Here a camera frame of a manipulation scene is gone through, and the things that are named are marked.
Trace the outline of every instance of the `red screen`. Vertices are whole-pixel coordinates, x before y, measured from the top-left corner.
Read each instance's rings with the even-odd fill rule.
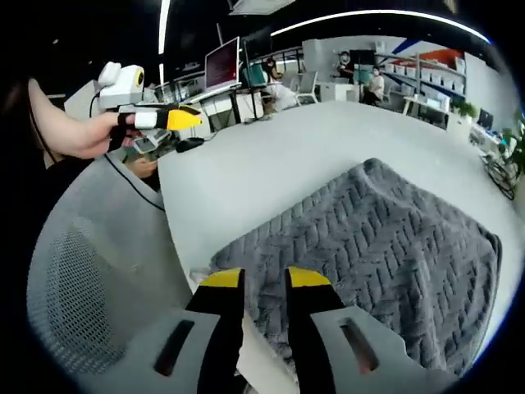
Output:
[[[237,81],[238,40],[231,40],[206,57],[206,89]]]

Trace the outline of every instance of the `ceiling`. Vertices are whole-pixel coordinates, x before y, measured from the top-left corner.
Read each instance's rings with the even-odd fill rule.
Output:
[[[159,82],[158,64],[165,79],[178,76],[187,62],[202,62],[219,45],[217,23],[224,40],[245,36],[269,26],[277,30],[314,17],[361,9],[424,11],[466,21],[505,47],[497,30],[487,32],[490,21],[483,5],[460,1],[461,16],[451,14],[440,0],[296,0],[271,16],[229,16],[227,0],[171,0],[165,53],[158,55],[161,0],[49,0],[36,2],[23,14],[33,71],[49,94],[72,94],[87,80],[97,78],[108,61],[140,64],[145,83]],[[466,50],[492,64],[489,47],[470,34],[439,22],[407,16],[353,16],[318,22],[281,34],[272,40],[274,50],[300,45],[304,39],[340,35],[381,34],[425,39]]]

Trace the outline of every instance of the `ceiling light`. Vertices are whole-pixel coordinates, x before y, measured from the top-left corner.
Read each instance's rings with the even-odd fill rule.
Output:
[[[295,0],[239,0],[230,15],[271,15]]]
[[[158,18],[158,54],[164,53],[164,43],[166,42],[167,14],[170,11],[171,0],[162,0],[161,15]]]
[[[160,75],[161,85],[164,85],[164,63],[158,65],[158,74]]]
[[[475,31],[474,29],[471,29],[470,27],[467,27],[465,25],[462,25],[456,21],[451,21],[450,19],[442,18],[441,16],[434,16],[429,14],[423,14],[422,12],[415,12],[415,11],[401,11],[401,10],[365,10],[365,11],[349,11],[349,12],[341,12],[340,14],[334,14],[334,15],[327,15],[327,16],[321,16],[319,18],[314,18],[309,21],[304,21],[297,23],[292,26],[285,27],[284,29],[280,29],[277,31],[274,31],[272,34],[270,34],[271,37],[274,37],[278,34],[285,33],[286,31],[290,31],[292,29],[296,29],[301,26],[310,25],[311,23],[320,22],[320,21],[326,21],[328,19],[334,19],[334,18],[341,18],[342,16],[357,16],[357,15],[373,15],[373,14],[391,14],[391,15],[407,15],[407,16],[419,16],[420,18],[427,18],[432,19],[434,21],[446,23],[448,25],[452,25],[454,27],[457,27],[461,30],[465,30],[468,33],[475,35],[479,39],[482,39],[486,43],[490,44],[491,41],[485,37],[483,34]]]

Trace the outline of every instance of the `gray blanket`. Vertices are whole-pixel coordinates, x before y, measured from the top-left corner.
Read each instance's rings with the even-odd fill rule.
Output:
[[[246,269],[246,309],[288,361],[284,270],[297,266],[400,334],[422,366],[462,373],[485,334],[500,257],[496,235],[369,159],[229,244],[211,267]]]

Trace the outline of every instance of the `textured fabric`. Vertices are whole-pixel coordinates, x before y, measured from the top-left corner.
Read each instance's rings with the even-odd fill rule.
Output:
[[[288,360],[284,270],[296,266],[400,334],[422,366],[462,373],[485,334],[500,257],[497,236],[370,159],[232,242],[211,267],[246,269],[246,308]]]
[[[112,158],[93,161],[65,190],[34,248],[30,325],[71,374],[103,373],[128,341],[191,297],[162,199]],[[132,188],[126,179],[144,196]]]

